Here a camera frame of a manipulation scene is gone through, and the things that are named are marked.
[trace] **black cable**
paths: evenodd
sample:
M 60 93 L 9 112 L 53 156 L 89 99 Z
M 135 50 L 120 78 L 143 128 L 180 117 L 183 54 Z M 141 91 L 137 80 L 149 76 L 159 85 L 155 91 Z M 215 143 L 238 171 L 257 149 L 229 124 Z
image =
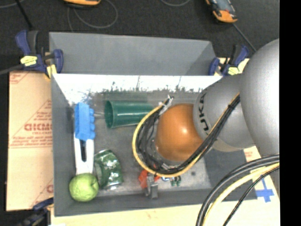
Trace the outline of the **black cable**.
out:
M 161 174 L 174 174 L 177 173 L 184 168 L 186 168 L 197 156 L 201 155 L 198 160 L 200 160 L 206 152 L 212 147 L 213 143 L 216 141 L 221 129 L 223 128 L 226 120 L 230 116 L 231 112 L 235 109 L 235 107 L 240 102 L 240 96 L 239 94 L 233 99 L 233 101 L 228 105 L 228 108 L 223 113 L 219 121 L 217 122 L 216 126 L 212 129 L 212 131 L 209 133 L 209 135 L 206 137 L 204 142 L 199 146 L 199 148 L 182 164 L 172 167 L 172 168 L 166 168 L 163 167 L 164 162 L 158 161 L 158 159 L 154 158 L 153 156 L 150 156 L 147 153 L 147 145 L 148 140 L 146 139 L 148 135 L 148 131 L 151 128 L 151 126 L 154 127 L 154 124 L 156 120 L 159 118 L 159 113 L 163 109 L 156 111 L 152 116 L 147 118 L 147 120 L 144 122 L 143 125 L 143 132 L 141 134 L 141 138 L 137 137 L 136 139 L 136 149 L 140 154 L 142 155 L 143 161 L 146 163 L 146 165 L 152 169 L 153 171 L 156 171 L 157 173 Z
M 233 217 L 233 215 L 236 213 L 236 211 L 238 210 L 239 206 L 241 205 L 241 203 L 243 202 L 243 200 L 249 195 L 249 193 L 251 192 L 251 190 L 263 179 L 265 178 L 267 175 L 271 174 L 274 171 L 277 171 L 279 169 L 279 167 L 276 167 L 274 169 L 272 169 L 271 171 L 268 171 L 264 174 L 262 174 L 259 178 L 257 178 L 249 187 L 248 189 L 244 192 L 244 194 L 241 196 L 241 198 L 238 200 L 237 204 L 235 205 L 234 209 L 232 210 L 232 212 L 229 214 L 229 216 L 227 217 L 227 219 L 225 220 L 224 224 L 222 226 L 226 226 L 229 221 L 231 220 L 231 218 Z
M 33 25 L 31 24 L 31 22 L 30 22 L 30 20 L 29 20 L 29 18 L 28 18 L 28 16 L 27 16 L 27 14 L 25 13 L 25 11 L 24 11 L 24 9 L 23 9 L 23 7 L 22 7 L 20 1 L 19 1 L 19 0 L 15 0 L 15 1 L 16 1 L 17 5 L 18 5 L 18 7 L 19 7 L 19 9 L 20 9 L 20 11 L 21 11 L 23 17 L 25 18 L 25 20 L 26 20 L 26 22 L 27 22 L 27 24 L 28 24 L 29 30 L 33 30 Z
M 250 45 L 250 47 L 254 50 L 254 52 L 256 52 L 257 50 L 255 49 L 255 47 L 252 45 L 249 39 L 243 34 L 243 32 L 241 32 L 241 30 L 237 27 L 237 25 L 236 24 L 232 24 L 232 25 L 236 28 L 239 34 L 245 39 L 245 41 Z
M 198 214 L 198 219 L 196 222 L 196 226 L 200 226 L 203 224 L 204 222 L 204 218 L 206 215 L 206 212 L 210 206 L 210 203 L 212 202 L 212 200 L 214 199 L 215 195 L 218 194 L 218 191 L 228 182 L 232 182 L 234 180 L 234 178 L 240 177 L 245 173 L 249 173 L 249 171 L 260 168 L 260 167 L 264 167 L 264 166 L 269 166 L 272 165 L 274 163 L 279 162 L 280 157 L 279 154 L 277 155 L 273 155 L 273 156 L 267 156 L 264 158 L 260 158 L 251 162 L 247 162 L 239 167 L 237 167 L 236 169 L 234 169 L 233 171 L 231 171 L 229 174 L 227 174 L 214 188 L 213 190 L 210 192 L 210 194 L 206 197 L 206 199 L 204 200 L 202 207 L 199 211 Z
M 168 170 L 160 171 L 159 173 L 163 174 L 173 174 L 178 171 L 181 171 L 185 167 L 187 167 L 199 154 L 202 154 L 199 158 L 199 160 L 206 154 L 206 152 L 212 147 L 213 143 L 217 139 L 218 135 L 220 134 L 220 131 L 222 130 L 226 120 L 234 110 L 234 108 L 238 105 L 240 102 L 240 96 L 238 95 L 228 106 L 225 113 L 222 115 L 221 119 L 217 123 L 216 127 L 209 133 L 209 135 L 206 137 L 206 139 L 203 141 L 203 143 L 200 145 L 200 147 L 180 166 Z

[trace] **clamp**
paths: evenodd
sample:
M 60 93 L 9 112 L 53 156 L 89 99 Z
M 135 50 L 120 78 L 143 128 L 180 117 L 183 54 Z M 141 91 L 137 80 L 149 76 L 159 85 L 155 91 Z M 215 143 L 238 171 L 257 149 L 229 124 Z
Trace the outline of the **clamp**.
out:
M 50 214 L 47 207 L 54 203 L 53 198 L 46 199 L 33 206 L 32 210 L 35 212 L 24 219 L 22 222 L 17 223 L 15 226 L 37 226 L 40 222 L 46 219 L 47 224 L 50 222 Z
M 220 76 L 229 76 L 240 73 L 239 64 L 247 58 L 249 55 L 249 49 L 245 46 L 235 45 L 231 57 L 226 58 L 225 62 L 221 64 L 219 58 L 215 57 L 209 66 L 208 75 L 215 75 L 217 73 Z
M 50 55 L 38 54 L 36 51 L 36 38 L 38 31 L 22 30 L 16 36 L 17 46 L 22 50 L 24 57 L 21 59 L 23 70 L 37 70 L 44 72 L 49 77 L 51 70 L 60 73 L 63 68 L 63 52 L 60 49 L 54 49 Z M 54 59 L 54 66 L 45 63 L 48 59 Z

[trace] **cardboard sheet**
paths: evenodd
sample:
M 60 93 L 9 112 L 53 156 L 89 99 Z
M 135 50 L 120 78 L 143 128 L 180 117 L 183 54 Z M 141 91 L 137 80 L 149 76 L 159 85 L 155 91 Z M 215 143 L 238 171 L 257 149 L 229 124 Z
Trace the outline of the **cardboard sheet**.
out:
M 6 210 L 26 210 L 53 196 L 50 79 L 39 72 L 9 76 Z

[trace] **green cup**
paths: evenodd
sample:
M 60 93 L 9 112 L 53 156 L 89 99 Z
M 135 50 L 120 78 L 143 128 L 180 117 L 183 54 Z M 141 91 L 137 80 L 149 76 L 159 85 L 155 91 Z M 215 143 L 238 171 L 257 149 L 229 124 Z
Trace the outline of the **green cup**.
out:
M 138 124 L 153 106 L 139 101 L 106 101 L 104 119 L 108 128 Z

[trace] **gray bin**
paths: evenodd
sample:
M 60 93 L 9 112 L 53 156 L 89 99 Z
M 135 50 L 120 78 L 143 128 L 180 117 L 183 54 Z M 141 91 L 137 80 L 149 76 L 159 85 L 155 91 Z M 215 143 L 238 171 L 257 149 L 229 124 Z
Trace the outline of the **gray bin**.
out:
M 51 32 L 49 39 L 50 51 L 56 48 L 63 50 L 62 73 L 205 76 L 211 60 L 215 57 L 211 43 L 199 40 L 65 32 Z M 198 96 L 197 93 L 175 92 L 175 94 L 177 93 L 181 98 L 177 101 L 178 103 L 184 101 L 194 103 Z M 146 100 L 154 105 L 157 103 L 154 97 L 148 97 Z M 120 148 L 115 144 L 112 148 L 120 159 L 124 179 L 131 179 L 131 182 L 126 183 L 127 191 L 122 191 L 121 188 L 115 192 L 102 192 L 90 202 L 76 202 L 68 191 L 68 183 L 75 175 L 72 141 L 73 107 L 70 106 L 70 102 L 55 79 L 52 79 L 52 111 L 56 216 L 200 204 L 226 173 L 245 162 L 242 151 L 224 154 L 212 150 L 196 165 L 196 175 L 199 178 L 196 180 L 192 178 L 191 183 L 187 186 L 184 184 L 184 187 L 170 189 L 161 186 L 158 199 L 151 200 L 144 195 L 142 190 L 139 190 L 137 176 L 142 168 L 135 163 L 131 154 L 131 146 Z M 106 130 L 101 122 L 97 127 L 98 130 Z M 130 142 L 129 133 L 133 129 L 134 127 L 119 128 L 119 136 L 111 141 L 120 143 L 120 141 L 128 140 Z M 120 136 L 125 134 L 129 136 L 122 139 Z M 96 136 L 95 140 L 105 143 L 106 139 Z M 190 180 L 189 177 L 195 177 L 195 175 L 188 174 L 186 182 Z M 237 200 L 243 190 L 245 187 L 241 187 L 237 193 L 231 194 L 230 199 Z

